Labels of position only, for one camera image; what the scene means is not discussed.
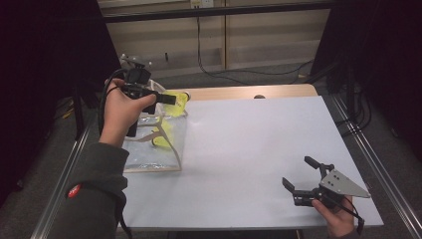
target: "white table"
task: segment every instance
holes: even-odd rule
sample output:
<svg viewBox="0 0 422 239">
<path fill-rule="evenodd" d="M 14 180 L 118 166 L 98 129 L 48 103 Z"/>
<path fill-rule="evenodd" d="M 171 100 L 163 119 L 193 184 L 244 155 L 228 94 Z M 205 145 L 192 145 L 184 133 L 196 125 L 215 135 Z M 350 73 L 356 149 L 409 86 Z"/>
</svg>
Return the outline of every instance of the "white table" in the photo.
<svg viewBox="0 0 422 239">
<path fill-rule="evenodd" d="M 180 172 L 128 173 L 128 226 L 151 230 L 292 229 L 325 225 L 285 189 L 317 187 L 306 155 L 366 188 L 321 97 L 192 101 Z M 366 226 L 383 222 L 354 198 Z"/>
</svg>

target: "human hand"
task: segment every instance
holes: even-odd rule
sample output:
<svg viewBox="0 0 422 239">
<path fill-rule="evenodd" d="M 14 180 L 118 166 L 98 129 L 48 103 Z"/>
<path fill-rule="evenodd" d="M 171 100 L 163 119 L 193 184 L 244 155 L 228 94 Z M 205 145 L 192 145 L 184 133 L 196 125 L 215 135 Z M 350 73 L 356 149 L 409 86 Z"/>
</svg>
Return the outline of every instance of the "human hand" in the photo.
<svg viewBox="0 0 422 239">
<path fill-rule="evenodd" d="M 108 90 L 123 85 L 124 80 L 113 79 Z M 137 121 L 143 109 L 154 103 L 155 95 L 133 100 L 119 89 L 109 92 L 105 101 L 105 125 L 100 142 L 121 147 L 130 126 Z"/>
<path fill-rule="evenodd" d="M 346 198 L 343 198 L 341 204 L 352 211 L 351 196 Z M 326 220 L 329 237 L 342 237 L 354 230 L 353 216 L 348 212 L 339 208 L 335 211 L 329 210 L 317 199 L 313 200 L 313 207 Z"/>
</svg>

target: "power outlet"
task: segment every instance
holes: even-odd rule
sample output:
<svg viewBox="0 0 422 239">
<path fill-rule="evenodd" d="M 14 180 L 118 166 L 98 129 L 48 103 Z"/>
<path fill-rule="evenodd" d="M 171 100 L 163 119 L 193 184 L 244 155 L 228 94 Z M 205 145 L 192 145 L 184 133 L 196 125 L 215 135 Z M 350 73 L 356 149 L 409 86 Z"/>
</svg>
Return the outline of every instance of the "power outlet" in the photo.
<svg viewBox="0 0 422 239">
<path fill-rule="evenodd" d="M 213 8 L 214 7 L 214 0 L 202 0 L 202 7 L 203 8 Z"/>
<path fill-rule="evenodd" d="M 190 7 L 196 8 L 213 8 L 214 0 L 190 0 Z"/>
<path fill-rule="evenodd" d="M 190 0 L 190 8 L 202 8 L 202 1 L 201 0 Z"/>
</svg>

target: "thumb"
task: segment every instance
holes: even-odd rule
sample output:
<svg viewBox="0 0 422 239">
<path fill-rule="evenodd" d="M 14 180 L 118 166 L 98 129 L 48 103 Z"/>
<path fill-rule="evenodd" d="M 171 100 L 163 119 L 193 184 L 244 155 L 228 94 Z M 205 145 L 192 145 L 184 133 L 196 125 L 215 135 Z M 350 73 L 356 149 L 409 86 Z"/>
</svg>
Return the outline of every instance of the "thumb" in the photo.
<svg viewBox="0 0 422 239">
<path fill-rule="evenodd" d="M 316 209 L 319 214 L 325 218 L 325 220 L 330 223 L 335 220 L 335 216 L 326 208 L 319 200 L 314 199 L 312 201 L 313 207 Z"/>
<path fill-rule="evenodd" d="M 143 110 L 151 105 L 153 105 L 156 101 L 156 96 L 154 94 L 148 95 L 146 97 L 139 98 L 135 100 L 136 106 L 139 110 Z"/>
</svg>

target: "wall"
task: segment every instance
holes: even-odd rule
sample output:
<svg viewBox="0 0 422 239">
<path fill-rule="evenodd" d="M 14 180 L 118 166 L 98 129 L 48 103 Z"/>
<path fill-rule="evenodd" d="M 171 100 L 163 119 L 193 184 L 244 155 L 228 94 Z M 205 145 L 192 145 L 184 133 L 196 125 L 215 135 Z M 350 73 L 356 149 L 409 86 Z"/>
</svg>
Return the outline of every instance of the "wall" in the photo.
<svg viewBox="0 0 422 239">
<path fill-rule="evenodd" d="M 214 0 L 215 7 L 278 4 Z M 103 14 L 189 9 L 190 1 L 103 8 Z M 329 10 L 202 17 L 201 58 L 207 70 L 305 62 L 317 51 Z M 199 72 L 193 18 L 107 24 L 117 54 L 140 56 L 158 76 Z"/>
</svg>

